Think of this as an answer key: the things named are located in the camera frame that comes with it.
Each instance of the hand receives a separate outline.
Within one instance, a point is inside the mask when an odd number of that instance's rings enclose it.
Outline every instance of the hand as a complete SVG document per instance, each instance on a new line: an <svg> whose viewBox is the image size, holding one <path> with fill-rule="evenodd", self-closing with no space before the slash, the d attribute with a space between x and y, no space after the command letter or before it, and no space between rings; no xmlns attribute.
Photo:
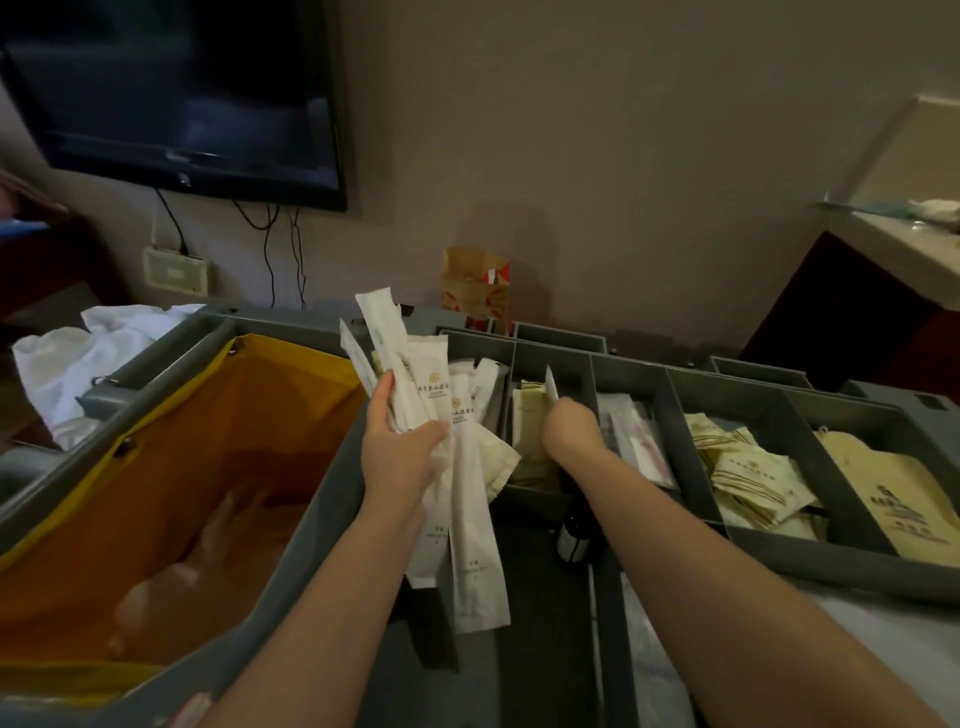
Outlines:
<svg viewBox="0 0 960 728"><path fill-rule="evenodd" d="M571 454L607 447L593 412L569 397L557 400L550 409L543 421L540 441L550 458L561 466Z"/></svg>
<svg viewBox="0 0 960 728"><path fill-rule="evenodd" d="M393 388L391 370L380 378L367 407L367 432L360 456L367 485L363 507L379 514L422 516L423 491L435 476L430 451L446 437L449 425L431 420L410 432L392 432L387 422Z"/></svg>

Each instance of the gray wall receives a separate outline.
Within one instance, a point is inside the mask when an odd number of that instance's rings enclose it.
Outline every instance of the gray wall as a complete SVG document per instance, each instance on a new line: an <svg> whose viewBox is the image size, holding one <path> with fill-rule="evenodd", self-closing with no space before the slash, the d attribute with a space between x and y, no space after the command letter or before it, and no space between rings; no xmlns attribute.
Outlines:
<svg viewBox="0 0 960 728"><path fill-rule="evenodd" d="M960 91L951 0L340 5L353 210L306 215L311 303L436 302L442 249L477 244L515 260L519 318L737 346L810 245L805 206L907 98ZM50 171L2 94L0 157L91 217L144 301L175 300L142 283L149 190ZM171 204L219 292L268 302L259 233Z"/></svg>

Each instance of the dark wooden furniture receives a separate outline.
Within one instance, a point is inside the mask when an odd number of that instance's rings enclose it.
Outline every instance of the dark wooden furniture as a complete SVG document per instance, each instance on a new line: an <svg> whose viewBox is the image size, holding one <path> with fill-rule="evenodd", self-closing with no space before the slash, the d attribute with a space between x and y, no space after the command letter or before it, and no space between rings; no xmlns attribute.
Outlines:
<svg viewBox="0 0 960 728"><path fill-rule="evenodd" d="M104 305L132 303L97 232L82 217L51 214L50 228L0 240L0 318L85 281Z"/></svg>
<svg viewBox="0 0 960 728"><path fill-rule="evenodd" d="M740 358L802 370L826 391L859 379L960 402L960 313L825 232Z"/></svg>

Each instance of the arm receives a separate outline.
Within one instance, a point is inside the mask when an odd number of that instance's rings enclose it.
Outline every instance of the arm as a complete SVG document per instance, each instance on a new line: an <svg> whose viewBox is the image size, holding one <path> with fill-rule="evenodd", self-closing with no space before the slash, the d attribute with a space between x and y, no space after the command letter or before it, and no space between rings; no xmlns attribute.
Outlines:
<svg viewBox="0 0 960 728"><path fill-rule="evenodd" d="M580 484L711 726L944 726L823 610L714 533L554 405L543 445Z"/></svg>
<svg viewBox="0 0 960 728"><path fill-rule="evenodd" d="M430 450L446 425L387 427L393 373L367 410L363 506L353 524L203 728L353 725L403 571L423 525Z"/></svg>

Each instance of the beige sachet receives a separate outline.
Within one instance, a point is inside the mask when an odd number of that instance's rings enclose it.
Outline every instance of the beige sachet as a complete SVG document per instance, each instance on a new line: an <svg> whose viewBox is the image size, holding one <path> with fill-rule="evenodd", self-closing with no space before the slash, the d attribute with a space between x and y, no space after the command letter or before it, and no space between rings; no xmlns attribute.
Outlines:
<svg viewBox="0 0 960 728"><path fill-rule="evenodd" d="M685 417L686 426L690 430L693 444L697 448L701 461L703 461L704 468L707 469L707 474L713 472L721 452L741 450L744 449L744 446L746 446L746 449L759 447L753 434L746 427L727 431L703 412L698 412L695 415L685 415Z"/></svg>
<svg viewBox="0 0 960 728"><path fill-rule="evenodd" d="M790 458L758 447L721 452L710 482L746 501L767 525L786 521L817 499Z"/></svg>
<svg viewBox="0 0 960 728"><path fill-rule="evenodd" d="M779 536L792 536L809 541L825 541L827 539L828 519L822 516L800 511L783 523L769 525L740 498L720 490L714 491L713 495L716 497L720 515L726 525L767 531Z"/></svg>
<svg viewBox="0 0 960 728"><path fill-rule="evenodd" d="M557 467L540 443L543 420L550 412L546 387L534 381L521 381L513 392L514 450L520 455L510 482L527 488L556 491L560 488Z"/></svg>
<svg viewBox="0 0 960 728"><path fill-rule="evenodd" d="M847 432L817 436L900 556L960 567L960 518L923 463Z"/></svg>

